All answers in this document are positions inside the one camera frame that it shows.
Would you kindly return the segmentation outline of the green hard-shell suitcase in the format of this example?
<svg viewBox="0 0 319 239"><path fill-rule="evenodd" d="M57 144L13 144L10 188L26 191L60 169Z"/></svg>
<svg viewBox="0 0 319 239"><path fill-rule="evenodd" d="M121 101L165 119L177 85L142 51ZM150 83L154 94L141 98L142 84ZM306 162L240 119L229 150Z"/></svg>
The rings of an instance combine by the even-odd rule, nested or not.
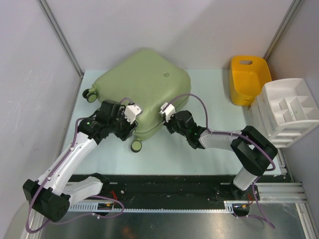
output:
<svg viewBox="0 0 319 239"><path fill-rule="evenodd" d="M131 150L139 152L142 142L162 127L160 108L171 103L177 111L188 102L191 91L189 74L150 48L140 49L98 77L83 98L96 100L122 99L132 101L142 109Z"/></svg>

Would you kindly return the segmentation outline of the yellow plastic basket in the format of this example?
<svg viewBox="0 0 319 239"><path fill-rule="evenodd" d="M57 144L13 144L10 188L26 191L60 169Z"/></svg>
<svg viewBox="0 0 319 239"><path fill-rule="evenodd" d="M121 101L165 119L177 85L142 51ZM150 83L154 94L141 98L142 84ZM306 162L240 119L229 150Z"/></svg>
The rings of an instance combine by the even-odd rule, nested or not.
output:
<svg viewBox="0 0 319 239"><path fill-rule="evenodd" d="M250 106L263 86L272 81L266 60L257 56L234 56L229 69L229 90L233 104Z"/></svg>

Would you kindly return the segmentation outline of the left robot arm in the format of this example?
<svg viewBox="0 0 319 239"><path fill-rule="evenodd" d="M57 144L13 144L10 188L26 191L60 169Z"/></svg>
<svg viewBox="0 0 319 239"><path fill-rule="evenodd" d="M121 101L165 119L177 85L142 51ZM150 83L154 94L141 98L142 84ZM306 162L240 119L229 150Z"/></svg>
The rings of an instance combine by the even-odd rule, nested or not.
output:
<svg viewBox="0 0 319 239"><path fill-rule="evenodd" d="M67 183L84 158L102 140L114 134L122 141L133 135L138 126L137 116L143 112L137 104L123 105L104 100L89 117L75 123L72 141L52 166L35 181L23 185L26 199L32 209L52 222L58 222L70 206L90 197L105 199L109 196L109 178L93 173L71 186Z"/></svg>

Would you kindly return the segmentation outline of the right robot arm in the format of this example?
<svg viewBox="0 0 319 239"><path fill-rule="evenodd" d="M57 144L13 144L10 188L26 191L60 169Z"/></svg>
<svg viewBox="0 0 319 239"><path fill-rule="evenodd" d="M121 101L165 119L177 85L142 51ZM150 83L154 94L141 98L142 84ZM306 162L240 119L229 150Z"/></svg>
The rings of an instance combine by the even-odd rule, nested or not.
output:
<svg viewBox="0 0 319 239"><path fill-rule="evenodd" d="M242 164L226 193L241 200L248 188L266 171L273 171L277 148L251 125L240 131L217 131L199 126L189 111L161 110L162 123L168 132L186 138L194 149L218 148L235 153Z"/></svg>

